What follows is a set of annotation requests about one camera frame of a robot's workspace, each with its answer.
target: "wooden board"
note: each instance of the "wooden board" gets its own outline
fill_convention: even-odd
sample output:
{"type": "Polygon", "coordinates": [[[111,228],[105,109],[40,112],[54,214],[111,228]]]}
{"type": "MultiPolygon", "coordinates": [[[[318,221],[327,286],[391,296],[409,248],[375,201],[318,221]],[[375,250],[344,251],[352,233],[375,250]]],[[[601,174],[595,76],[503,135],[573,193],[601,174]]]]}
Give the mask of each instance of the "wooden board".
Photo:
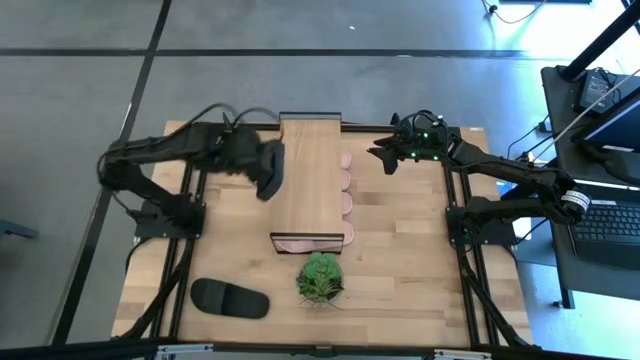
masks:
{"type": "Polygon", "coordinates": [[[272,238],[341,240],[340,119],[283,119],[280,131],[285,172],[271,200],[272,238]]]}
{"type": "MultiPolygon", "coordinates": [[[[166,132],[179,124],[170,122],[166,132]]],[[[275,253],[268,236],[270,204],[256,200],[255,189],[243,177],[210,175],[205,193],[205,231],[195,247],[189,284],[200,277],[229,281],[264,292],[271,300],[271,309],[261,320],[214,316],[198,311],[187,295],[179,338],[272,344],[468,346],[457,260],[448,245],[444,220],[447,195],[441,165],[405,161],[395,175],[384,175],[381,162],[366,149],[373,139],[386,135],[342,134],[342,147],[353,156],[349,192],[354,206],[349,220],[355,228],[355,240],[338,257],[346,288],[335,301],[341,310],[312,309],[301,303],[294,279],[306,257],[275,253]]],[[[276,137],[278,133],[261,136],[276,137]]],[[[462,129],[462,136],[486,150],[482,129],[462,129]]],[[[159,164],[154,180],[177,191],[183,169],[181,163],[159,164]]],[[[473,175],[471,187],[474,195],[497,198],[494,179],[473,175]]],[[[166,240],[153,240],[131,259],[114,335],[126,331],[155,295],[166,248],[166,240]]],[[[501,247],[483,248],[495,303],[518,333],[530,341],[513,259],[501,247]]],[[[163,334],[168,331],[172,309],[170,299],[163,334]]],[[[481,337],[486,341],[479,302],[476,313],[481,337]]]]}

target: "wooden table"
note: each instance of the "wooden table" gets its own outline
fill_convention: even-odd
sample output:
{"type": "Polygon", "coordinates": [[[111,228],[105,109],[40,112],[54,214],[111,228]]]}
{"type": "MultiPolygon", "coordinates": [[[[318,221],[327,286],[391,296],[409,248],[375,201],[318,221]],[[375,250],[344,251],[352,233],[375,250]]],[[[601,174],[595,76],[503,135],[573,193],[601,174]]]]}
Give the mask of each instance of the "wooden table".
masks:
{"type": "MultiPolygon", "coordinates": [[[[169,122],[170,133],[181,122],[169,122]]],[[[464,139],[485,151],[485,133],[462,128],[464,139]]],[[[365,150],[388,134],[346,133],[342,147],[353,159],[349,192],[353,210],[349,221],[355,240],[338,257],[345,274],[345,290],[333,307],[302,304],[295,277],[304,255],[277,255],[269,239],[270,204],[255,198],[255,189],[241,176],[211,174],[205,191],[207,215],[197,240],[189,284],[201,277],[235,283],[267,294],[268,315],[247,320],[198,311],[187,291],[179,339],[203,342],[268,344],[333,344],[387,346],[469,346],[461,282],[455,251],[448,244],[444,208],[447,194],[437,162],[405,161],[393,176],[384,175],[381,162],[365,150]]],[[[262,132],[275,138],[277,132],[262,132]]],[[[158,164],[153,180],[178,193],[184,163],[158,164]]],[[[454,174],[458,203],[459,178],[454,174]]],[[[193,176],[195,189],[197,176],[193,176]]],[[[472,175],[474,195],[498,198],[495,179],[472,175]]],[[[158,290],[167,240],[141,247],[131,259],[113,334],[128,330],[158,290]]],[[[518,273],[510,254],[498,246],[484,246],[491,295],[521,337],[531,333],[518,273]]],[[[161,334],[166,335],[173,309],[169,299],[161,334]]],[[[480,302],[476,316],[481,340],[488,342],[480,302]]]]}

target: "black metal frame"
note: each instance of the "black metal frame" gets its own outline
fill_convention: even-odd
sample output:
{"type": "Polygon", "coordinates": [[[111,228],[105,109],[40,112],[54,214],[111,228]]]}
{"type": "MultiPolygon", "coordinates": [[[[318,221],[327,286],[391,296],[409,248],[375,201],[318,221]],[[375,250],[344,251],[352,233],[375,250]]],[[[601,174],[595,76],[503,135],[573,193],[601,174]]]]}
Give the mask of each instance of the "black metal frame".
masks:
{"type": "MultiPolygon", "coordinates": [[[[630,6],[629,0],[621,0],[625,7],[630,6]]],[[[224,56],[349,56],[349,57],[447,57],[447,58],[489,58],[489,59],[528,59],[528,60],[551,60],[551,61],[563,61],[565,58],[539,58],[532,56],[531,53],[521,50],[426,50],[426,49],[158,49],[158,44],[167,21],[167,17],[172,5],[172,0],[163,0],[162,6],[159,11],[156,24],[149,42],[146,48],[0,48],[0,56],[55,56],[55,57],[143,57],[143,64],[140,69],[140,73],[136,80],[133,94],[130,101],[130,109],[122,124],[122,129],[119,134],[120,141],[126,141],[131,135],[133,125],[140,108],[144,90],[151,72],[153,61],[156,57],[181,57],[181,56],[208,56],[208,57],[224,57],[224,56]]],[[[640,33],[640,25],[635,24],[636,29],[640,33]]],[[[276,124],[269,125],[256,125],[256,129],[259,130],[272,130],[276,124]]],[[[384,131],[384,126],[372,126],[372,125],[350,125],[343,123],[343,131],[350,131],[352,127],[357,128],[357,131],[361,132],[380,132],[384,131]]],[[[190,180],[191,173],[185,173],[183,178],[182,189],[184,192],[188,191],[188,180],[190,180]]],[[[455,205],[455,192],[453,188],[452,176],[445,171],[445,180],[447,180],[447,190],[451,190],[450,204],[455,205]]],[[[470,196],[470,188],[468,188],[468,179],[466,176],[461,176],[463,183],[463,193],[465,198],[470,196]]],[[[87,279],[89,269],[93,260],[93,256],[97,249],[98,240],[104,225],[107,209],[110,203],[111,195],[109,192],[101,190],[96,198],[94,206],[91,210],[89,221],[85,228],[82,242],[81,252],[77,258],[72,269],[73,277],[67,284],[61,299],[58,313],[55,317],[55,329],[52,329],[52,344],[62,345],[67,342],[69,331],[73,324],[75,312],[77,310],[82,290],[84,288],[85,281],[87,279]]],[[[165,265],[163,269],[162,281],[166,281],[169,276],[170,269],[173,268],[175,262],[175,254],[178,248],[178,239],[170,239],[167,249],[167,257],[165,259],[165,265]]],[[[458,248],[458,257],[464,256],[464,249],[458,248]]],[[[475,246],[473,249],[474,260],[476,266],[479,266],[479,280],[483,288],[486,287],[488,291],[488,284],[486,283],[486,272],[484,270],[484,259],[482,255],[482,249],[479,246],[475,246]]],[[[178,286],[179,290],[184,286],[181,282],[181,286],[178,286]]],[[[478,343],[477,335],[477,322],[475,320],[475,313],[473,312],[473,298],[471,297],[468,284],[463,282],[463,295],[465,296],[465,310],[470,320],[469,332],[471,342],[478,343]]],[[[179,306],[176,302],[174,308],[174,314],[179,312],[179,306]]],[[[160,324],[162,319],[162,312],[158,313],[155,321],[151,326],[151,334],[159,334],[160,324]]],[[[495,326],[491,325],[490,319],[487,321],[487,326],[490,329],[490,342],[495,342],[495,336],[492,335],[495,330],[495,326]]],[[[177,333],[177,323],[172,324],[173,333],[177,333]]],[[[415,349],[408,349],[408,355],[417,355],[418,352],[413,351],[415,349]]],[[[385,350],[381,351],[381,354],[390,354],[385,350]]]]}

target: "desk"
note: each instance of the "desk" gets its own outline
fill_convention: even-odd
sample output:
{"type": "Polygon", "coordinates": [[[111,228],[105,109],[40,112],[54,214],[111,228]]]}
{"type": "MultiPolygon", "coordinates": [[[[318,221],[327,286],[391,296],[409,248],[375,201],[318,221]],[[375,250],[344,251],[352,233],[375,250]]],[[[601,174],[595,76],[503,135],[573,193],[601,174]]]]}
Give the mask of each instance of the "desk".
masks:
{"type": "MultiPolygon", "coordinates": [[[[169,122],[165,133],[180,124],[169,122]]],[[[279,133],[260,135],[268,139],[279,133]]],[[[342,147],[353,157],[349,221],[355,229],[354,242],[338,256],[345,290],[334,304],[341,310],[301,303],[294,279],[306,256],[275,253],[269,239],[269,202],[257,200],[244,177],[210,174],[204,195],[205,229],[196,242],[188,284],[200,277],[232,282],[264,292],[271,308],[263,319],[238,319],[202,313],[187,298],[178,338],[241,345],[469,346],[458,264],[444,218],[448,199],[442,167],[405,161],[394,176],[384,175],[381,162],[366,149],[373,139],[387,135],[341,135],[342,147]]],[[[487,150],[482,129],[463,128],[461,135],[487,150]]],[[[184,168],[181,162],[158,164],[153,180],[177,193],[184,168]]],[[[460,202],[462,191],[455,178],[460,202]]],[[[470,182],[474,195],[498,197],[494,179],[472,175],[470,182]]],[[[113,335],[128,330],[155,296],[167,246],[167,240],[153,239],[132,257],[113,335]]],[[[531,341],[511,255],[502,247],[483,248],[494,302],[520,336],[531,341]]],[[[162,335],[169,328],[173,301],[170,298],[165,307],[162,335]]],[[[475,305],[480,337],[486,343],[477,299],[475,305]]]]}
{"type": "MultiPolygon", "coordinates": [[[[575,100],[579,85],[562,80],[555,68],[544,68],[541,73],[551,125],[554,132],[558,132],[577,115],[571,109],[571,104],[575,100]]],[[[622,96],[624,97],[628,92],[629,89],[627,91],[622,89],[622,96]]],[[[619,180],[606,174],[599,165],[582,157],[572,146],[569,135],[556,143],[558,167],[576,179],[620,183],[619,180]]],[[[624,153],[619,155],[616,160],[617,166],[626,169],[632,176],[640,176],[640,155],[624,153]]],[[[568,228],[560,225],[551,225],[551,228],[562,303],[565,308],[574,307],[570,289],[640,300],[640,287],[636,286],[640,283],[640,271],[614,269],[582,261],[573,253],[568,228]]]]}

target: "computer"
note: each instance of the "computer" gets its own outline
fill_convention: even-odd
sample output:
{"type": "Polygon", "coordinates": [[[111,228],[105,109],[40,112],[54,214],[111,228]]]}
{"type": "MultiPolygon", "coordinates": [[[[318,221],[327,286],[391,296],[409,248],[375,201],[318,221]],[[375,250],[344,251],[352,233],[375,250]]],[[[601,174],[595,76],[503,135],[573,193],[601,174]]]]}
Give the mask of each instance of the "computer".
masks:
{"type": "MultiPolygon", "coordinates": [[[[571,140],[595,161],[603,161],[608,153],[639,153],[640,88],[583,126],[571,140]]],[[[575,254],[586,261],[640,270],[640,188],[576,182],[592,197],[592,205],[583,221],[570,227],[575,254]]]]}

